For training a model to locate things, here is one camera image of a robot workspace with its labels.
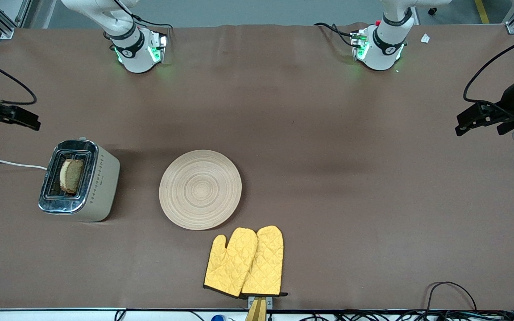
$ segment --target oven mitt thumb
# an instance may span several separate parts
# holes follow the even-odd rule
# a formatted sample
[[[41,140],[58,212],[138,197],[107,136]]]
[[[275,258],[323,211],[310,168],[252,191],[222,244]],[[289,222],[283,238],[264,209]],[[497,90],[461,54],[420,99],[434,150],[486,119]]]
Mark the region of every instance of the oven mitt thumb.
[[[257,235],[249,228],[238,227],[229,244],[226,241],[225,235],[214,239],[203,287],[238,297],[255,258]]]
[[[277,226],[267,226],[257,232],[257,253],[245,280],[243,296],[283,296],[283,234]]]

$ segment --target tabletop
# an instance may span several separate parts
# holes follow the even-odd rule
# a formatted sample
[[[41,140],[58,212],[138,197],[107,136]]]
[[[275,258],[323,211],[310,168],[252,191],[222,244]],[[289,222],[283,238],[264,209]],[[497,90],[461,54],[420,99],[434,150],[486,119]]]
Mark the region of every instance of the tabletop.
[[[449,280],[479,309],[514,309],[514,142],[454,130],[467,81],[514,43],[504,26],[415,26],[387,71],[319,27],[222,26],[174,29],[166,64],[132,74],[101,33],[18,29],[0,44],[41,121],[0,124],[0,159],[46,166],[85,136],[121,165],[100,223],[41,212],[45,172],[0,165],[0,307],[245,307],[202,288],[212,240],[276,225],[289,295],[275,308],[418,309]],[[497,101],[512,83],[514,50],[469,95]],[[29,96],[0,74],[0,98]],[[197,149],[243,181],[207,231],[171,223],[158,199],[166,167]],[[470,306],[439,288],[432,308]]]

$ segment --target white toaster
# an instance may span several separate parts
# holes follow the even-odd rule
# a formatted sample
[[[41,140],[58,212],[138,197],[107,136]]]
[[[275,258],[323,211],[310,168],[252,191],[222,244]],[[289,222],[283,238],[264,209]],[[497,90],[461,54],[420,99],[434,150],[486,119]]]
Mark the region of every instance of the white toaster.
[[[59,175],[66,159],[84,162],[76,193],[61,189]],[[104,148],[81,137],[66,140],[55,148],[49,161],[39,208],[45,213],[70,217],[82,222],[98,222],[110,213],[120,162]]]

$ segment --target oven mitt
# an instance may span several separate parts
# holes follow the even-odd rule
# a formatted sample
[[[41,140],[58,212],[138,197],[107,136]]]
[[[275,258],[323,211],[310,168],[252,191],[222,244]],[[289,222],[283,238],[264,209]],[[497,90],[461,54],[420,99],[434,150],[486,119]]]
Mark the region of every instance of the oven mitt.
[[[249,274],[257,250],[257,235],[238,227],[226,245],[225,235],[218,235],[211,246],[204,288],[238,297]]]
[[[245,296],[282,296],[283,234],[277,226],[266,226],[257,232],[257,253],[241,293]]]

